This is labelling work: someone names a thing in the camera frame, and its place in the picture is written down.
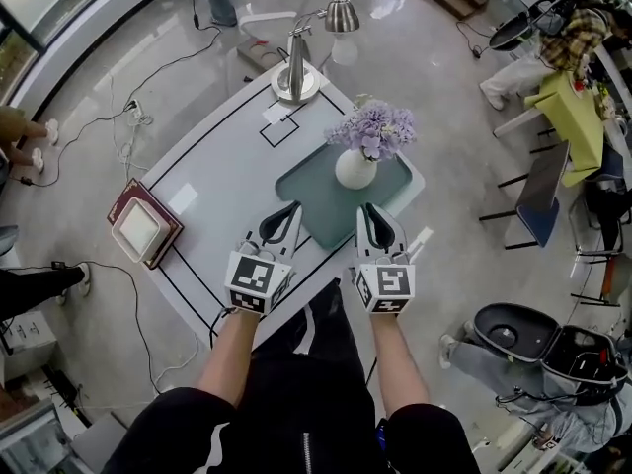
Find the black shirt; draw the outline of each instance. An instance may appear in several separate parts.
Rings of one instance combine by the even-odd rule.
[[[207,465],[222,424],[208,473],[387,473],[390,463],[402,474],[445,465],[480,474],[456,417],[430,404],[391,416],[384,453],[363,382],[305,355],[253,361],[238,409],[194,388],[161,395],[136,418],[104,473],[194,473]]]

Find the red book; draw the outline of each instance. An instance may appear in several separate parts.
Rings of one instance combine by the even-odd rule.
[[[169,223],[170,230],[165,242],[161,244],[152,258],[143,262],[150,271],[153,271],[156,267],[158,267],[158,264],[167,253],[167,250],[184,230],[185,226],[178,221],[178,219],[176,219],[176,217],[149,192],[149,190],[147,190],[135,179],[129,180],[129,183],[127,183],[127,186],[118,196],[117,201],[110,209],[108,222],[111,225],[114,225],[117,222],[122,210],[125,209],[129,200],[134,197],[149,203],[154,209],[156,209],[156,212],[158,212],[158,214],[160,214],[162,218]]]

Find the foot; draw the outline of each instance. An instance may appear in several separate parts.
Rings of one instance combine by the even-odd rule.
[[[55,297],[55,302],[57,302],[57,305],[63,305],[66,303],[66,295],[68,294],[68,290],[64,289],[60,295],[57,295]]]
[[[483,95],[485,95],[485,98],[494,109],[496,109],[497,111],[503,110],[503,108],[505,107],[505,102],[503,102],[503,97],[501,97],[500,95],[494,95],[493,93],[490,93],[488,89],[485,87],[485,83],[479,84],[478,87],[481,89],[481,91],[483,92]]]
[[[51,146],[54,146],[59,140],[59,122],[57,119],[51,119],[46,124],[46,129],[48,130],[48,142],[50,142]]]
[[[33,159],[33,166],[38,171],[38,174],[41,174],[41,171],[43,170],[43,155],[41,154],[41,149],[36,147],[33,150],[31,158]]]
[[[438,364],[443,370],[449,369],[452,364],[450,363],[450,349],[456,342],[452,336],[445,334],[438,340]]]
[[[85,262],[79,264],[77,267],[83,271],[83,279],[81,282],[77,284],[77,289],[79,289],[79,293],[81,296],[88,296],[90,293],[90,267]]]
[[[466,337],[472,337],[472,335],[474,334],[474,323],[472,323],[470,320],[467,320],[465,323],[463,323],[463,331],[465,332]]]

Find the yellow plaid shirt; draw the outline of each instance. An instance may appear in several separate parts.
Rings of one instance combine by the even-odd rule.
[[[558,37],[541,36],[540,57],[558,70],[576,72],[582,57],[591,54],[608,33],[608,25],[589,9],[576,9]]]

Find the white vase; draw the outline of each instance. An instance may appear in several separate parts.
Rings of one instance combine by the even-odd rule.
[[[369,161],[359,149],[348,149],[336,162],[336,178],[345,188],[361,190],[371,184],[377,162]]]

